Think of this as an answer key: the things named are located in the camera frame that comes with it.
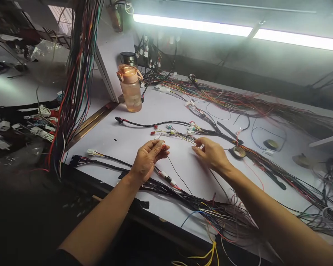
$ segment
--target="hand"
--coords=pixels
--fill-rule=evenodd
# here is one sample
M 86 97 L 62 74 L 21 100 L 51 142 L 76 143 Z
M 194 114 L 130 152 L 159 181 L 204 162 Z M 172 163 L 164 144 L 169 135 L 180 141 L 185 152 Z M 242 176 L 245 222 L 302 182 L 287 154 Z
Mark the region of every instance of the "hand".
M 170 153 L 168 145 L 162 149 L 164 142 L 164 140 L 151 140 L 139 148 L 130 174 L 141 184 L 150 178 L 155 163 L 160 159 L 167 158 Z
M 219 173 L 220 171 L 234 168 L 228 161 L 225 150 L 218 143 L 205 137 L 195 140 L 195 143 L 196 147 L 204 145 L 202 149 L 195 146 L 192 149 L 212 170 Z

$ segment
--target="wall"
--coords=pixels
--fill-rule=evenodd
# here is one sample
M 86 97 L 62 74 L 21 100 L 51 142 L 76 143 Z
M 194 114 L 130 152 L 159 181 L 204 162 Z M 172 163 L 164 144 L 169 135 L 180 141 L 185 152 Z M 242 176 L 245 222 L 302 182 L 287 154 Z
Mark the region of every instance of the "wall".
M 333 51 L 130 23 L 139 37 L 145 33 L 156 39 L 158 33 L 163 32 L 159 48 L 171 55 L 171 59 L 174 46 L 168 44 L 168 36 L 181 37 L 175 64 L 180 74 L 194 73 L 200 79 L 258 93 L 270 92 L 280 98 L 333 109 L 333 87 L 328 87 L 319 95 L 306 87 L 333 71 Z M 170 70 L 169 62 L 164 58 L 163 66 Z

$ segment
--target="black sleeve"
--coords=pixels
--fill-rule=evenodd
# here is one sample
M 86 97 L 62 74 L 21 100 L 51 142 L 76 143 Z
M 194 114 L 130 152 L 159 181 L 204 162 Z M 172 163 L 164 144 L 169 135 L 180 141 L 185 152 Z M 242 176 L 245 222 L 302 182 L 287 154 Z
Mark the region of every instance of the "black sleeve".
M 83 266 L 72 254 L 63 249 L 58 249 L 55 254 L 48 259 L 44 266 Z

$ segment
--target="table surface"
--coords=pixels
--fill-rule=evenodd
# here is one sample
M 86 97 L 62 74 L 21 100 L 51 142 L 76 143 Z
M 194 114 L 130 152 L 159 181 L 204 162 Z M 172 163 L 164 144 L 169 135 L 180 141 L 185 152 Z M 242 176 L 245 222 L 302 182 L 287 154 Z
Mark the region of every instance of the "table surface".
M 240 89 L 235 89 L 211 82 L 199 82 L 208 83 L 221 89 L 244 92 Z M 307 106 L 300 103 L 294 103 L 287 100 L 276 99 L 266 95 L 260 95 L 259 97 L 270 102 L 280 102 L 298 108 L 311 110 L 321 115 L 333 116 L 333 111 Z M 212 115 L 216 122 L 220 121 L 233 132 L 238 131 L 241 127 L 245 128 L 248 124 L 248 120 L 245 116 L 240 116 L 235 122 L 238 114 L 221 110 L 212 103 L 196 101 L 196 105 Z M 95 149 L 99 153 L 110 155 L 132 164 L 134 162 L 138 148 L 140 148 L 147 141 L 154 138 L 154 136 L 150 135 L 150 132 L 154 129 L 137 127 L 127 123 L 120 125 L 115 120 L 116 116 L 145 125 L 172 120 L 185 122 L 193 120 L 200 127 L 205 129 L 212 129 L 208 123 L 193 115 L 185 107 L 184 101 L 165 93 L 159 93 L 155 90 L 152 90 L 151 88 L 148 89 L 145 94 L 145 101 L 141 111 L 138 113 L 129 113 L 126 110 L 125 105 L 120 104 L 107 117 L 98 123 L 82 140 L 80 140 L 69 150 L 67 155 L 67 162 L 70 161 L 72 155 L 84 155 L 87 149 Z M 239 138 L 244 141 L 245 146 L 254 149 L 259 153 L 261 153 L 262 150 L 256 146 L 251 137 L 254 122 L 254 128 L 263 127 L 278 136 L 284 137 L 286 132 L 287 140 L 283 149 L 280 152 L 274 153 L 272 157 L 265 155 L 267 158 L 280 165 L 290 174 L 301 178 L 303 181 L 311 184 L 312 186 L 316 188 L 323 187 L 321 181 L 315 177 L 311 170 L 298 166 L 292 160 L 292 156 L 302 153 L 310 159 L 318 162 L 324 161 L 329 157 L 329 154 L 325 154 L 323 152 L 309 148 L 308 145 L 314 141 L 313 138 L 304 135 L 303 133 L 298 132 L 292 128 L 278 125 L 273 120 L 268 118 L 258 118 L 256 121 L 254 118 L 250 118 L 250 128 L 244 132 L 241 132 Z M 181 133 L 186 132 L 185 126 L 173 126 Z M 165 125 L 161 125 L 159 128 L 161 130 L 166 129 Z M 211 136 L 209 138 L 220 143 L 224 149 L 233 147 L 231 143 L 220 137 Z M 263 141 L 266 139 L 273 139 L 279 144 L 283 142 L 281 137 L 277 137 L 260 128 L 254 130 L 253 138 L 260 146 L 263 146 Z M 223 191 L 221 190 L 218 183 L 214 180 L 213 176 L 209 172 L 209 169 L 199 162 L 198 158 L 192 151 L 191 143 L 169 136 L 163 136 L 162 139 L 165 140 L 168 145 L 170 145 L 170 160 L 172 161 L 178 174 L 182 177 L 184 182 L 195 196 L 211 200 L 214 193 L 216 192 L 216 201 L 226 201 Z M 254 166 L 250 159 L 244 158 L 243 160 L 236 160 L 229 154 L 229 152 L 226 152 L 226 154 L 230 162 L 235 167 L 239 168 L 239 170 L 241 170 L 257 186 L 262 188 L 263 183 L 264 191 L 277 201 L 298 211 L 303 211 L 310 205 L 310 203 L 308 203 L 298 192 L 290 188 L 288 185 L 286 185 L 287 190 L 282 190 L 263 171 Z M 120 166 L 118 163 L 108 161 L 102 157 L 95 157 L 95 159 Z M 185 184 L 177 176 L 169 160 L 161 160 L 157 163 L 157 166 L 162 171 L 168 173 L 170 177 L 176 181 L 176 184 L 180 188 L 188 191 Z M 96 165 L 88 164 L 78 167 L 78 169 L 111 186 L 115 186 L 117 184 L 118 177 L 120 175 L 119 172 L 105 169 Z M 218 174 L 214 174 L 220 182 L 221 186 L 226 191 L 228 197 L 231 197 L 234 192 L 232 191 L 230 185 Z M 161 181 L 160 177 L 156 173 L 153 173 L 151 177 Z M 191 213 L 189 209 L 183 207 L 177 201 L 168 197 L 153 194 L 151 192 L 138 192 L 136 197 L 140 200 L 150 202 L 150 208 L 148 209 L 149 212 L 167 220 L 170 223 L 173 223 L 176 226 L 181 226 L 187 216 Z M 314 207 L 310 208 L 308 211 L 314 213 L 318 212 L 318 210 Z M 210 242 L 206 231 L 205 221 L 200 214 L 192 215 L 184 224 L 183 229 L 200 237 L 201 239 Z M 258 249 L 254 245 L 249 246 L 246 249 L 255 254 L 258 253 Z M 269 259 L 269 256 L 263 252 L 262 257 Z

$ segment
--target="left hand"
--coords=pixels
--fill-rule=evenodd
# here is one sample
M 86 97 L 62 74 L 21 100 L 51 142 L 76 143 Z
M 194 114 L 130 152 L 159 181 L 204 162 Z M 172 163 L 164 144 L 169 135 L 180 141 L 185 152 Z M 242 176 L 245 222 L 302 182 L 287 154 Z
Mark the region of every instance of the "left hand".
M 162 149 L 164 142 L 164 140 L 151 140 L 139 148 L 132 169 L 129 172 L 133 178 L 138 179 L 141 183 L 150 178 L 156 162 L 167 158 L 170 153 L 168 145 Z

